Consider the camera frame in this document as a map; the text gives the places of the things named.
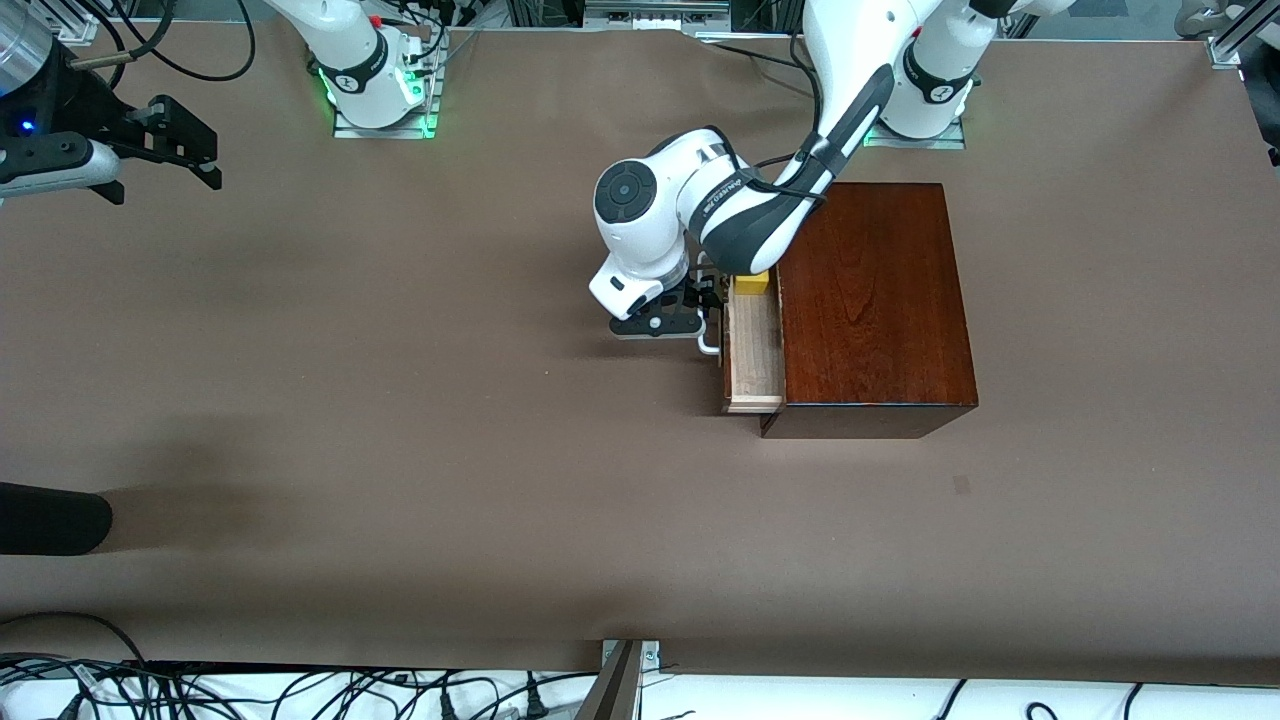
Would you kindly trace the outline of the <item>aluminium corner bracket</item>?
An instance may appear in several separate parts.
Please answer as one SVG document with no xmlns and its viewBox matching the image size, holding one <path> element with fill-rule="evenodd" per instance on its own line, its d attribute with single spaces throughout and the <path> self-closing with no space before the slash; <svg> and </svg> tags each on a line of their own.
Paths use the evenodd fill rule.
<svg viewBox="0 0 1280 720">
<path fill-rule="evenodd" d="M 621 648 L 622 643 L 620 639 L 603 641 L 602 667 L 608 665 L 611 657 Z M 658 641 L 635 641 L 634 643 L 640 650 L 639 671 L 641 674 L 662 673 L 660 643 Z"/>
</svg>

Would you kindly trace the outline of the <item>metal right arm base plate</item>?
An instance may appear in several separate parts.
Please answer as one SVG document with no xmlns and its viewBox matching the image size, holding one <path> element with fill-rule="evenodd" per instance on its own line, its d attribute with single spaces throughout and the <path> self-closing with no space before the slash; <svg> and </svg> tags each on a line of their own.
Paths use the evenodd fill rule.
<svg viewBox="0 0 1280 720">
<path fill-rule="evenodd" d="M 326 96 L 335 114 L 337 138 L 430 140 L 436 135 L 444 87 L 447 47 L 412 53 L 415 38 L 401 46 L 381 41 L 364 63 L 337 70 L 323 68 Z"/>
</svg>

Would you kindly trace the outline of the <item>dark brown wooden cabinet box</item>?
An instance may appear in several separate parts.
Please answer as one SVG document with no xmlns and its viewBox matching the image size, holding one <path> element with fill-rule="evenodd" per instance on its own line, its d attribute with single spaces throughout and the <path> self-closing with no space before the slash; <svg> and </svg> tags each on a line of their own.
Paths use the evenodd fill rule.
<svg viewBox="0 0 1280 720">
<path fill-rule="evenodd" d="M 837 183 L 776 265 L 767 439 L 919 439 L 979 406 L 945 188 Z"/>
</svg>

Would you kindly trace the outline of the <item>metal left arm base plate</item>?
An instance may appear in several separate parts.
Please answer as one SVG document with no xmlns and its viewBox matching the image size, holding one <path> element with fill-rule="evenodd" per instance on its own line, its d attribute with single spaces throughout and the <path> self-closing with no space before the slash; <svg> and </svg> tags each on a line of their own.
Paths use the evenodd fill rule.
<svg viewBox="0 0 1280 720">
<path fill-rule="evenodd" d="M 878 120 L 864 136 L 861 145 L 864 147 L 886 147 L 886 149 L 920 149 L 920 150 L 945 150 L 945 151 L 961 151 L 966 147 L 963 122 L 956 118 L 954 119 L 942 133 L 928 137 L 928 138 L 911 138 L 904 135 L 893 132 L 882 120 Z"/>
</svg>

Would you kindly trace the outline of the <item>brown paper table cover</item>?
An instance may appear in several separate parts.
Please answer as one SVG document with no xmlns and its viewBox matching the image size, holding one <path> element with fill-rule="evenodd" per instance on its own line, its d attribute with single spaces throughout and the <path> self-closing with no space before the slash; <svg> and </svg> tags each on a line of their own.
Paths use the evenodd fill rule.
<svg viewBox="0 0 1280 720">
<path fill-rule="evenodd" d="M 762 438 L 709 357 L 614 340 L 590 192 L 696 126 L 795 150 L 803 77 L 669 32 L 497 31 L 429 141 L 332 136 L 302 47 L 146 61 L 223 190 L 147 163 L 0 208 L 0 480 L 118 537 L 0 557 L 0 618 L 154 659 L 1280 682 L 1280 181 L 1189 42 L 995 45 L 943 186 L 979 407 L 916 441 Z M 954 477 L 972 492 L 956 495 Z"/>
</svg>

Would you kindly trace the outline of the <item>black cylinder object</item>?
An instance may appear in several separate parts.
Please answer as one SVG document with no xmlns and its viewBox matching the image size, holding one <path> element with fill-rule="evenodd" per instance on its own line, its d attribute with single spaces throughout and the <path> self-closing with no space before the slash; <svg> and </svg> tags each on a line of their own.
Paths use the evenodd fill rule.
<svg viewBox="0 0 1280 720">
<path fill-rule="evenodd" d="M 93 552 L 113 528 L 100 495 L 0 482 L 0 555 L 70 557 Z"/>
</svg>

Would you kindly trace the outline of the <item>aluminium profile corner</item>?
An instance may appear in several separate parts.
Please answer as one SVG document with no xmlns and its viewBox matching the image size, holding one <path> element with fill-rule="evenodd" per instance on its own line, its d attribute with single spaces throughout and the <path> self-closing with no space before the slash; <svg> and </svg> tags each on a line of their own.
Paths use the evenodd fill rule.
<svg viewBox="0 0 1280 720">
<path fill-rule="evenodd" d="M 1215 0 L 1228 18 L 1224 28 L 1211 36 L 1208 53 L 1215 67 L 1239 64 L 1240 50 L 1260 41 L 1280 53 L 1280 0 Z"/>
<path fill-rule="evenodd" d="M 60 42 L 68 46 L 87 46 L 93 42 L 99 29 L 95 15 L 78 0 L 32 0 L 44 9 L 42 17 L 51 29 L 58 32 Z"/>
</svg>

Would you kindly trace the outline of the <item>light wood drawer white handle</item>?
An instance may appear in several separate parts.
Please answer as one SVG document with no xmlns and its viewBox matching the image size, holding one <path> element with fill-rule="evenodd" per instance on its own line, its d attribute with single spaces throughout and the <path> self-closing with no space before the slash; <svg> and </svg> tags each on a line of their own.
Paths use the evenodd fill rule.
<svg viewBox="0 0 1280 720">
<path fill-rule="evenodd" d="M 722 311 L 707 311 L 710 327 L 699 340 L 704 354 L 718 359 L 723 384 L 723 411 L 765 416 L 785 405 L 785 360 L 777 281 L 768 292 L 741 296 L 724 278 Z"/>
</svg>

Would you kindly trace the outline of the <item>dark grey metal beam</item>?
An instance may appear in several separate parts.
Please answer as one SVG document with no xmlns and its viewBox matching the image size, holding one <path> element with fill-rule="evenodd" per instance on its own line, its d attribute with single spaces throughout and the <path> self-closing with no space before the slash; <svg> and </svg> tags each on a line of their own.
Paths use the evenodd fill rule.
<svg viewBox="0 0 1280 720">
<path fill-rule="evenodd" d="M 636 720 L 646 660 L 644 641 L 613 641 L 573 720 Z"/>
</svg>

